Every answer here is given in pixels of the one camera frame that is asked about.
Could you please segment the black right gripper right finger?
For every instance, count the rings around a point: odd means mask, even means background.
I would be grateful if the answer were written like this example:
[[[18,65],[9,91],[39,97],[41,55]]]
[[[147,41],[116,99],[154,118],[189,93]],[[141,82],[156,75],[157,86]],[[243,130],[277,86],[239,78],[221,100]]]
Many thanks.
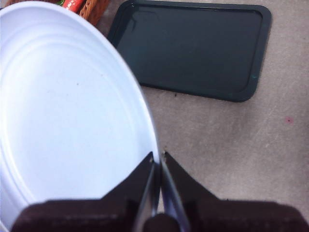
[[[182,232],[307,232],[294,207],[265,201],[221,200],[198,183],[168,153],[161,155],[161,189],[166,214]]]

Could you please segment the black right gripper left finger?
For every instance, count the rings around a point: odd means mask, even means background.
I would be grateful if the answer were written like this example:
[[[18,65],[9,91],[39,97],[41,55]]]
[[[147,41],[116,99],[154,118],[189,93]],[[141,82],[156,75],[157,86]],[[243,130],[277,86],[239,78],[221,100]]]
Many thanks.
[[[13,232],[141,232],[156,213],[154,156],[101,199],[56,200],[32,204],[13,224]]]

